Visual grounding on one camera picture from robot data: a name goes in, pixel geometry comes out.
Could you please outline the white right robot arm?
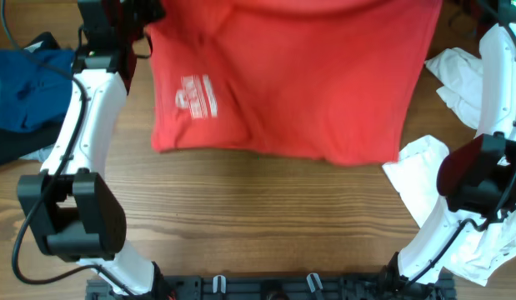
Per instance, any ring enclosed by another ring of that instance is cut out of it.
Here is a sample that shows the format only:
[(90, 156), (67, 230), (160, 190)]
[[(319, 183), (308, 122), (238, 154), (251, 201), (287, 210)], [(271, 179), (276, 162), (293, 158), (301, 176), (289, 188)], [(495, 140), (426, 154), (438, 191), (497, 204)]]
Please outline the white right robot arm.
[(453, 152), (423, 137), (383, 167), (419, 230), (379, 273), (379, 295), (436, 297), (443, 270), (485, 285), (516, 256), (516, 22), (489, 29), (480, 53), (476, 137)]

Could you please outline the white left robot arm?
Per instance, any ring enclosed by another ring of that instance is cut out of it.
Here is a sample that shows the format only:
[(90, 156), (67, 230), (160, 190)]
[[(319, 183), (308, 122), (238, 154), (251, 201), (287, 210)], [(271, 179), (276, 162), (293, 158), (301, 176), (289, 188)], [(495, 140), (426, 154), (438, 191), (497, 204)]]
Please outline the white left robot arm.
[(126, 239), (125, 213), (104, 180), (117, 116), (138, 55), (133, 44), (163, 19), (158, 0), (84, 0), (78, 48), (63, 76), (72, 94), (58, 139), (36, 175), (18, 182), (18, 200), (41, 253), (93, 270), (116, 299), (172, 299), (159, 267)]

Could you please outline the red printed t-shirt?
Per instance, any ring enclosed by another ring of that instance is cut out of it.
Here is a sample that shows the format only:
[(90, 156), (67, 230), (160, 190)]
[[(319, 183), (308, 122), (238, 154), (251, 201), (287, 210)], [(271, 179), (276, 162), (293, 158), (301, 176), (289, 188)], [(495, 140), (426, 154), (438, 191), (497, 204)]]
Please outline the red printed t-shirt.
[(151, 143), (394, 162), (440, 0), (165, 0)]

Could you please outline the white garment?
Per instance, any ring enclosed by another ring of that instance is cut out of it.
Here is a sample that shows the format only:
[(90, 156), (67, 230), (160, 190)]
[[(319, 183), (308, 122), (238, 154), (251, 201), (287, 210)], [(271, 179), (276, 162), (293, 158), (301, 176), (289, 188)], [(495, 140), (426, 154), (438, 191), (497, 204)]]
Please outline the white garment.
[[(499, 129), (516, 139), (516, 130), (509, 121), (516, 114), (515, 101), (499, 101), (483, 95), (483, 84), (494, 75), (483, 65), (493, 56), (475, 57), (454, 47), (426, 61), (426, 68), (442, 82), (438, 95), (462, 123), (478, 134)], [(397, 162), (387, 162), (383, 170), (398, 192), (405, 207), (418, 224), (418, 235), (400, 254), (400, 265), (412, 274), (428, 265), (457, 231), (465, 212), (450, 212), (445, 199), (436, 190), (436, 175), (443, 160), (450, 154), (437, 138), (425, 135), (408, 143), (398, 154)], [(446, 268), (455, 275), (484, 286), (491, 274), (516, 256), (516, 212), (500, 225), (477, 232), (467, 225), (436, 266), (423, 275), (421, 283)]]

